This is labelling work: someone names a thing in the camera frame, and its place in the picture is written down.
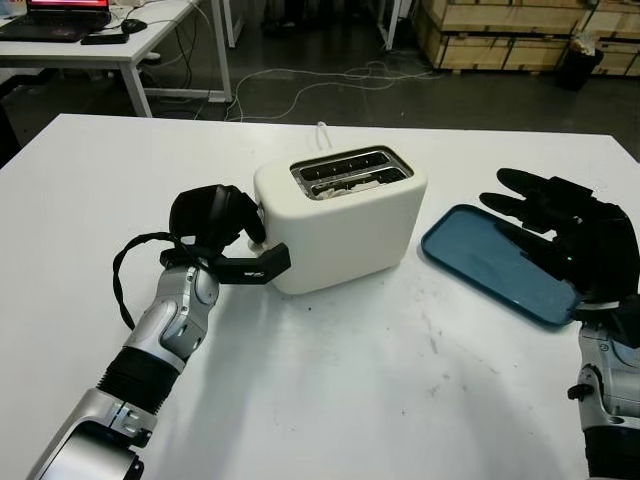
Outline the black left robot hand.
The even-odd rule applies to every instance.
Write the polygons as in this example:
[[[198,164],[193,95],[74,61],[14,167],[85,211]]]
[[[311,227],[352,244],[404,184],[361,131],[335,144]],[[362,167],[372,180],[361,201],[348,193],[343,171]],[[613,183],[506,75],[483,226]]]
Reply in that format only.
[[[169,232],[193,245],[220,254],[245,231],[257,244],[266,231],[257,204],[234,185],[210,185],[180,193],[169,215]]]

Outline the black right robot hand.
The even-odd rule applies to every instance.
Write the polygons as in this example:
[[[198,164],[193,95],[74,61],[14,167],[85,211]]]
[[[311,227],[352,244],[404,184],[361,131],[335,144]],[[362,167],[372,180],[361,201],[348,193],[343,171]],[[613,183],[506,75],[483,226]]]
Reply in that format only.
[[[521,222],[498,230],[525,258],[570,283],[586,302],[622,301],[638,293],[639,247],[632,222],[618,205],[557,176],[501,168],[497,179],[518,196],[484,192],[479,199]]]

